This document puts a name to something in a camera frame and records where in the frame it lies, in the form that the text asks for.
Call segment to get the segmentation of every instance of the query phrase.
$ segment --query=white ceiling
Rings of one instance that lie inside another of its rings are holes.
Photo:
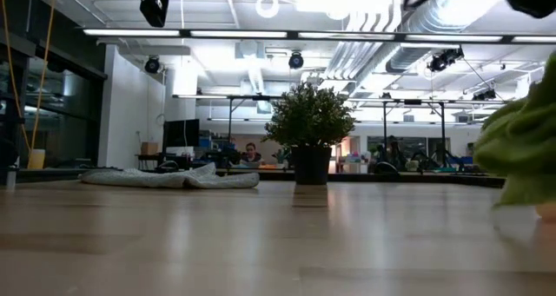
[[[148,28],[139,11],[139,0],[57,0],[57,8],[83,27]],[[243,29],[243,30],[344,30],[347,20],[337,21],[324,13],[299,12],[295,0],[281,0],[278,14],[273,18],[263,18],[255,11],[256,0],[170,0],[167,28],[185,29]],[[482,18],[471,24],[465,32],[543,32],[556,33],[556,15],[545,19],[534,19],[512,10],[505,2],[500,2]],[[140,40],[142,46],[186,45],[201,69],[201,87],[238,86],[248,77],[248,67],[235,59],[235,43],[231,40],[181,40],[150,39]],[[267,48],[298,49],[302,51],[308,68],[326,67],[334,55],[337,42],[267,41]],[[535,63],[545,61],[556,47],[511,46],[511,45],[465,45],[466,59],[480,74],[482,79],[500,78],[498,89],[511,94],[515,89],[515,77],[523,76],[523,71],[512,69],[537,69]],[[144,60],[146,56],[135,56]],[[179,56],[163,59],[169,63],[179,63]],[[506,70],[501,70],[501,63]],[[290,70],[288,59],[276,57],[261,66],[264,80],[299,81],[301,70]],[[423,65],[417,65],[414,74],[398,80],[400,88],[395,94],[423,95],[431,88],[436,95],[445,91],[461,91],[482,82],[464,63],[458,62],[449,70],[432,80]]]

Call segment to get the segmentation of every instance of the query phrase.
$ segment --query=computer monitor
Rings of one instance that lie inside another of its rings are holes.
[[[199,127],[198,119],[165,122],[164,140],[166,142],[166,147],[198,147]]]

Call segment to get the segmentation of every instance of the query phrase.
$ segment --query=ceiling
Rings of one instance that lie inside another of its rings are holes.
[[[165,28],[176,29],[237,29],[237,30],[345,30],[349,19],[334,20],[324,12],[298,11],[298,0],[279,0],[278,13],[264,18],[255,10],[257,0],[170,0]],[[149,28],[139,11],[140,0],[57,0],[57,8],[83,27]],[[556,34],[556,15],[534,19],[512,10],[504,1],[496,3],[490,10],[472,22],[463,32],[473,33],[516,33],[542,32]],[[164,48],[187,46],[199,69],[198,84],[211,93],[219,87],[238,87],[248,80],[249,65],[235,58],[234,40],[201,39],[141,39],[119,42],[121,47]],[[274,55],[259,63],[264,81],[299,82],[304,72],[322,71],[334,57],[339,42],[311,41],[262,41],[267,51],[282,49],[286,54],[299,50],[305,60],[304,68],[292,70],[288,66],[289,56]],[[431,49],[428,55],[416,62],[402,76],[396,76],[380,89],[389,91],[393,97],[457,99],[464,89],[478,87],[483,81],[496,82],[495,88],[503,98],[512,98],[516,89],[515,79],[542,75],[542,64],[556,47],[545,45],[464,45],[465,61],[458,61],[444,72],[431,77],[426,70],[430,55],[439,52]],[[128,58],[137,63],[144,62],[146,55],[136,51]],[[161,60],[172,68],[182,62],[181,56],[161,56]],[[350,95],[377,97],[357,82],[357,90]]]

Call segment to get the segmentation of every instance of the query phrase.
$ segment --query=white wall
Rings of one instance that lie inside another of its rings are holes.
[[[437,115],[430,115],[430,110],[426,110],[426,115],[415,116],[422,119],[429,119],[432,122],[439,122],[440,118]],[[199,106],[196,110],[196,116],[201,120],[201,129],[211,130],[217,133],[228,133],[228,122],[209,122],[209,114],[212,118],[228,118],[229,108],[227,107],[213,107],[209,109],[208,106]],[[397,115],[395,110],[388,115],[388,120],[395,119]],[[234,118],[260,118],[269,119],[271,115],[257,115],[256,108],[242,108],[239,107],[234,111],[232,117]],[[362,120],[376,120],[369,118],[362,118]],[[454,117],[450,114],[447,115],[447,122],[454,122]],[[232,122],[232,135],[264,135],[265,122]],[[414,136],[414,137],[442,137],[440,124],[435,125],[387,125],[387,134],[396,137]],[[446,125],[446,138],[450,138],[450,151],[454,155],[465,155],[467,144],[475,142],[479,138],[480,126],[454,126]],[[359,136],[362,139],[360,143],[361,148],[365,148],[367,136],[383,136],[384,129],[382,124],[356,124],[355,130],[350,134],[352,136]]]
[[[162,148],[164,87],[123,58],[115,45],[106,48],[99,166],[136,168],[141,141]]]

